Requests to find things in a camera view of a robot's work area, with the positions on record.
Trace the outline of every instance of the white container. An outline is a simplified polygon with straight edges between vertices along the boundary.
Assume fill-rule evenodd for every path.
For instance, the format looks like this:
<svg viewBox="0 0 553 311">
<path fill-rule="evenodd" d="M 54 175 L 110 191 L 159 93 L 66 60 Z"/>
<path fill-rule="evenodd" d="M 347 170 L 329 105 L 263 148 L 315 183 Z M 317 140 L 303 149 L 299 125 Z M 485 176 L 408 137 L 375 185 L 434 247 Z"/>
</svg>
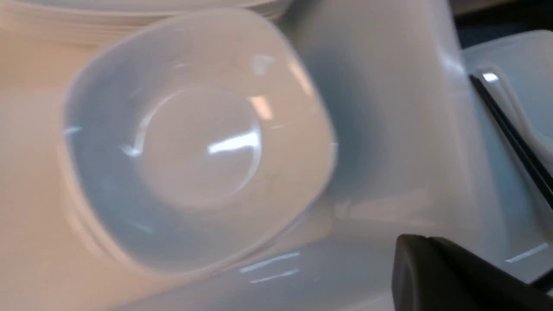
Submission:
<svg viewBox="0 0 553 311">
<path fill-rule="evenodd" d="M 200 276 L 268 245 L 334 167 L 327 113 L 258 15 L 168 19 L 107 48 L 67 96 L 60 152 L 76 217 L 111 257 Z"/>
<path fill-rule="evenodd" d="M 495 98 L 513 126 L 553 173 L 553 33 L 535 31 L 512 35 L 465 51 L 467 66 Z M 489 122 L 495 126 L 493 118 Z M 540 221 L 553 231 L 553 210 L 526 174 L 518 157 L 496 161 L 507 170 L 513 163 L 532 191 Z"/>
</svg>

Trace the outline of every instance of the white serving dish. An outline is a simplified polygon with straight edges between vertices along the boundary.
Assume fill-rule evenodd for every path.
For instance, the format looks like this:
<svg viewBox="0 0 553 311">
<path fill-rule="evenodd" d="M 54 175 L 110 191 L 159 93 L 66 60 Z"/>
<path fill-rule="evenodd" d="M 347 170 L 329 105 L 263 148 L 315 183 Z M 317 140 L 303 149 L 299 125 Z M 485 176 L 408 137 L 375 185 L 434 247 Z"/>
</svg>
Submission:
<svg viewBox="0 0 553 311">
<path fill-rule="evenodd" d="M 468 48 L 465 51 L 467 67 L 477 75 L 497 101 L 504 113 L 540 158 L 542 164 L 553 173 L 553 66 L 551 49 L 553 33 L 546 30 L 511 35 Z M 516 169 L 524 172 L 526 187 L 531 191 L 534 206 L 531 210 L 540 215 L 540 225 L 549 234 L 553 232 L 553 211 L 532 179 L 526 174 L 518 157 L 503 134 L 495 128 L 495 121 L 487 113 L 485 117 L 493 126 L 492 133 L 501 137 L 506 156 L 496 157 L 494 166 L 503 174 Z M 511 191 L 515 198 L 525 197 Z"/>
<path fill-rule="evenodd" d="M 72 84 L 63 131 L 66 185 L 98 244 L 180 276 L 272 242 L 335 162 L 307 73 L 271 23 L 241 9 L 168 19 L 101 52 Z"/>
<path fill-rule="evenodd" d="M 335 234 L 446 237 L 524 282 L 551 269 L 542 199 L 468 82 L 479 53 L 461 51 L 447 2 L 300 4 L 289 37 L 340 141 Z"/>
</svg>

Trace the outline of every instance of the white dish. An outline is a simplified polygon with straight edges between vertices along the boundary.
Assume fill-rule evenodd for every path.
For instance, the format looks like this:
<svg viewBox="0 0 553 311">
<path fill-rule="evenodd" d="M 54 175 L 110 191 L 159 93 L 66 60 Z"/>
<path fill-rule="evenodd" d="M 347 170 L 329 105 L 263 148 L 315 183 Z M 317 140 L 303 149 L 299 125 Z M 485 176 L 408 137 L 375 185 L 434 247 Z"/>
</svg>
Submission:
<svg viewBox="0 0 553 311">
<path fill-rule="evenodd" d="M 284 13 L 291 0 L 281 0 L 272 3 L 270 6 L 245 7 L 260 15 L 275 15 Z M 57 10 L 46 6 L 29 5 L 19 1 L 0 2 L 0 11 L 10 14 L 16 14 L 21 17 L 27 17 L 32 20 L 42 20 L 44 22 L 65 22 L 72 24 L 96 24 L 96 25 L 120 25 L 134 26 L 147 25 L 157 22 L 160 19 L 185 14 L 196 11 L 198 7 L 184 7 L 180 11 L 164 13 L 133 13 L 133 12 L 102 12 L 102 11 L 72 11 Z"/>
<path fill-rule="evenodd" d="M 542 161 L 542 164 L 553 172 L 553 126 L 550 117 L 553 114 L 551 98 L 551 53 L 553 48 L 553 33 L 547 30 L 511 35 L 492 40 L 468 48 L 465 51 L 466 63 L 472 74 L 480 76 L 486 88 L 497 101 L 503 112 L 509 117 L 528 145 Z M 481 107 L 485 105 L 477 97 Z M 493 164 L 503 176 L 520 174 L 526 170 L 518 161 L 518 157 L 505 143 L 503 135 L 495 127 L 487 110 L 484 111 L 487 126 L 487 136 L 496 136 L 499 146 L 491 148 L 495 152 L 505 154 L 496 156 Z M 543 198 L 535 183 L 527 174 L 523 174 L 521 186 L 531 193 L 534 204 L 530 211 L 537 212 L 541 229 L 550 233 L 553 231 L 553 211 Z M 514 183 L 511 178 L 502 178 L 506 184 Z M 520 201 L 528 196 L 521 195 L 520 190 L 509 190 L 511 196 L 506 201 Z"/>
<path fill-rule="evenodd" d="M 8 0 L 10 7 L 29 12 L 56 15 L 93 15 L 98 17 L 169 17 L 197 9 L 216 7 L 248 8 L 256 12 L 278 11 L 293 0 L 162 0 L 145 2 L 117 1 L 66 1 L 66 0 Z"/>
<path fill-rule="evenodd" d="M 12 32 L 58 42 L 103 45 L 170 15 L 116 16 L 101 14 L 64 14 L 46 9 L 0 3 L 0 27 Z M 252 8 L 268 20 L 278 20 L 288 1 L 269 7 Z"/>
<path fill-rule="evenodd" d="M 64 132 L 78 214 L 142 271 L 202 275 L 258 250 L 320 194 L 335 161 L 291 47 L 232 8 L 168 19 L 92 59 Z"/>
</svg>

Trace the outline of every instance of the white bowl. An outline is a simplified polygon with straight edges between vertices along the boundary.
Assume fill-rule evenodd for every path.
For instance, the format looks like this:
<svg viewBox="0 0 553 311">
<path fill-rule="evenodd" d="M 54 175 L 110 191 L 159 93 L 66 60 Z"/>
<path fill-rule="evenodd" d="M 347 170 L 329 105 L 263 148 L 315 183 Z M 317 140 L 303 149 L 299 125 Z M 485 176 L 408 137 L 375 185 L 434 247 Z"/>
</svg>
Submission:
<svg viewBox="0 0 553 311">
<path fill-rule="evenodd" d="M 336 143 L 271 23 L 242 9 L 167 19 L 92 59 L 65 102 L 75 209 L 111 256 L 202 274 L 259 250 L 325 187 Z"/>
</svg>

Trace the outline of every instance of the stack of plates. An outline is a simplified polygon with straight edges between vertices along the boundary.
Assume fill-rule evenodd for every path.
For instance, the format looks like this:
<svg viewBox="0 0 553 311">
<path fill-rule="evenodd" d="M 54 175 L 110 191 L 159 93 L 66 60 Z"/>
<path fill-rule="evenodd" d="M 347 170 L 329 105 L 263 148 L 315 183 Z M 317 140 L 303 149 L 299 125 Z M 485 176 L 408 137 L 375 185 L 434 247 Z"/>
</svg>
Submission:
<svg viewBox="0 0 553 311">
<path fill-rule="evenodd" d="M 158 20 L 235 6 L 278 20 L 292 0 L 0 0 L 0 28 L 60 42 L 101 45 Z"/>
</svg>

